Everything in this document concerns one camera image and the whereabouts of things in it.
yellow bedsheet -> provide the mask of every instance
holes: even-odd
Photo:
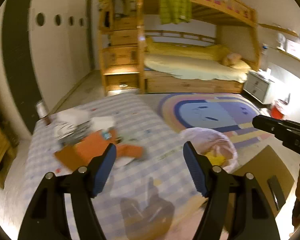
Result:
[[[221,65],[215,60],[197,59],[191,57],[169,56],[160,54],[145,54],[144,64],[153,70],[165,72],[180,79],[201,79],[201,80],[235,80],[244,83],[247,80],[246,69],[234,69]]]
[[[152,54],[193,57],[221,61],[231,51],[223,45],[208,47],[186,47],[178,44],[153,41],[152,37],[146,38],[147,52]]]

wooden staircase drawer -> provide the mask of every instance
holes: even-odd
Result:
[[[108,90],[138,88],[138,74],[121,74],[106,76]]]
[[[134,44],[138,43],[138,33],[136,29],[114,31],[110,40],[112,45]]]
[[[107,63],[113,65],[134,65],[138,63],[138,47],[108,49]]]
[[[114,30],[130,30],[137,28],[137,18],[136,17],[125,17],[120,20],[114,21]]]

drawer handle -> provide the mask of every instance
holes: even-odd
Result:
[[[137,59],[137,52],[135,50],[131,51],[131,59],[136,60]]]
[[[116,62],[114,53],[111,54],[111,60],[112,60],[112,62]]]

pink plastic bag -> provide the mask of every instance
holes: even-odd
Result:
[[[222,168],[226,172],[231,173],[239,166],[237,150],[224,134],[213,129],[194,127],[181,131],[180,136],[190,141],[198,154],[214,150],[217,155],[223,155],[226,161]]]

rainbow rug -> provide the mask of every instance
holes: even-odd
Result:
[[[237,149],[270,136],[252,126],[260,111],[239,94],[168,94],[160,101],[158,114],[176,132],[191,127],[222,132]]]

